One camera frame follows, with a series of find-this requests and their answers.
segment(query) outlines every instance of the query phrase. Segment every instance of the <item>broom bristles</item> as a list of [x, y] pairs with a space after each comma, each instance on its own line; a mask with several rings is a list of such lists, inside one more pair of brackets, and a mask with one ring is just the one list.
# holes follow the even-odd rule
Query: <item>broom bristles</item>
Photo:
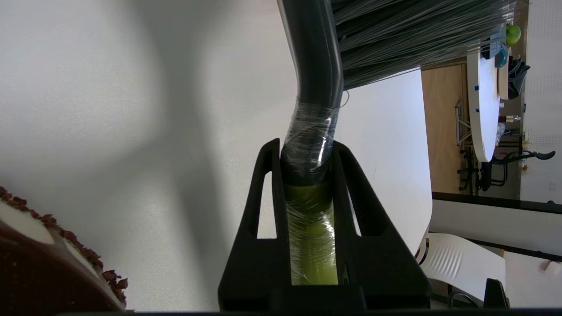
[[332, 0], [344, 89], [483, 50], [514, 16], [517, 2]]

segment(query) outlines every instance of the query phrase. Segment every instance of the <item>black wall trim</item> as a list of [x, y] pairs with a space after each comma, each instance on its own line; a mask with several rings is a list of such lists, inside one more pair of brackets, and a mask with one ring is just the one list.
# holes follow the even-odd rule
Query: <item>black wall trim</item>
[[452, 193], [432, 192], [434, 200], [480, 204], [508, 209], [528, 210], [534, 212], [562, 214], [562, 204], [539, 203], [530, 201], [510, 200], [508, 198], [471, 196]]

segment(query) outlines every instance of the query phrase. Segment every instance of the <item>round white table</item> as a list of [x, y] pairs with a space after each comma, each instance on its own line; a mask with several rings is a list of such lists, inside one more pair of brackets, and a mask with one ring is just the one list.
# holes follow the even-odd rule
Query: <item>round white table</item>
[[471, 53], [466, 57], [466, 82], [470, 130], [474, 153], [478, 161], [490, 162], [496, 148], [500, 95], [497, 89], [497, 69], [494, 59]]

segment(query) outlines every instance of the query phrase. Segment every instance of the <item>white panel wall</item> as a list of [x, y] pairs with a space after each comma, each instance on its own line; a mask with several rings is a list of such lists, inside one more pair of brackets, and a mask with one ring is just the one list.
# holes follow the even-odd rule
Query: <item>white panel wall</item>
[[[527, 160], [521, 200], [562, 203], [562, 1], [530, 1], [523, 129], [532, 151], [559, 153], [548, 161]], [[550, 182], [558, 189], [550, 191]]]
[[548, 260], [504, 253], [505, 293], [512, 308], [562, 308], [562, 274], [543, 271]]
[[562, 215], [433, 200], [429, 230], [562, 255]]

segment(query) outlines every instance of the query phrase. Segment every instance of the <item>clear plastic wrap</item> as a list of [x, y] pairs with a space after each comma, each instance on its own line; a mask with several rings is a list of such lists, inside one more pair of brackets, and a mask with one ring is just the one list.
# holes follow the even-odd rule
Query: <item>clear plastic wrap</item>
[[281, 151], [293, 285], [336, 285], [329, 158], [339, 107], [297, 103]]

